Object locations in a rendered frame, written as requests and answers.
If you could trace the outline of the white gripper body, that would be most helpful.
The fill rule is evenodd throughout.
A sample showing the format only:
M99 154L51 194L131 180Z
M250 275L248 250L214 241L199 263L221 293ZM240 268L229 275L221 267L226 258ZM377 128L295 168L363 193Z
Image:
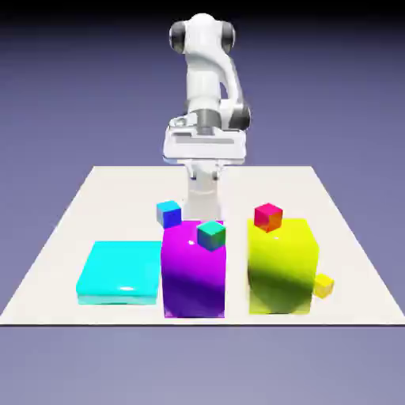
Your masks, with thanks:
M246 158L246 134L214 127L213 134L202 135L196 127L168 127L163 158L177 163L218 161L224 165L241 165Z

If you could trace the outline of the small blue cube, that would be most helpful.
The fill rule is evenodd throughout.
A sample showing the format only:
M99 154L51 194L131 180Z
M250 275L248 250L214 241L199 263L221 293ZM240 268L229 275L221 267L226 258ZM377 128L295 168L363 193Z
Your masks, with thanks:
M157 221L164 229L179 225L182 222L180 205L173 200L159 202L157 204Z

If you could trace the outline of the small green cube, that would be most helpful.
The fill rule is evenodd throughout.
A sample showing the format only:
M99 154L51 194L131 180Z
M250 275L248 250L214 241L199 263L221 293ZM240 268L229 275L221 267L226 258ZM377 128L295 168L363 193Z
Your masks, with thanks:
M209 251L225 245L226 228L220 221L207 221L197 226L197 242Z

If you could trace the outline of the small red cube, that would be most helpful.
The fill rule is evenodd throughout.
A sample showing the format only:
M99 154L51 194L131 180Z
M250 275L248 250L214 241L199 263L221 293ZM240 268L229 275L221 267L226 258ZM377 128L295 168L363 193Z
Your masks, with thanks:
M254 212L254 225L269 233L282 225L283 210L271 203L257 206Z

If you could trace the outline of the small yellow cube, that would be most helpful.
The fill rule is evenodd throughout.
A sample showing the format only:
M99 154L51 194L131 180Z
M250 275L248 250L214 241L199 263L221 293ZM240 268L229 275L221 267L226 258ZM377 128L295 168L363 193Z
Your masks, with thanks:
M329 296L334 288L335 280L325 274L317 274L315 277L313 294L324 299Z

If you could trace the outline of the large purple box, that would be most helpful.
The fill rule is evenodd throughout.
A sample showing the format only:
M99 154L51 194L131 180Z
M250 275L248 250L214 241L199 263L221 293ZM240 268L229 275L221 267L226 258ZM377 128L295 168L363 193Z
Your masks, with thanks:
M182 221L164 231L161 279L166 318L221 318L225 315L226 248L198 244L200 221Z

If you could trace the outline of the large yellow box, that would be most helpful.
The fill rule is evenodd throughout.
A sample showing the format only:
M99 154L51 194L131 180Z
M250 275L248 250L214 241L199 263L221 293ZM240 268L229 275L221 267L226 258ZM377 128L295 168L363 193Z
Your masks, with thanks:
M269 233L248 220L251 314L310 312L320 248L304 218L287 218Z

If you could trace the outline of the large cyan box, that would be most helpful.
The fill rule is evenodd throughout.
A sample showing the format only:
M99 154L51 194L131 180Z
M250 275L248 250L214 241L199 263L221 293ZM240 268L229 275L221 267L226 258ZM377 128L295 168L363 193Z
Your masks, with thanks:
M154 305L160 273L160 241L97 241L78 278L78 303Z

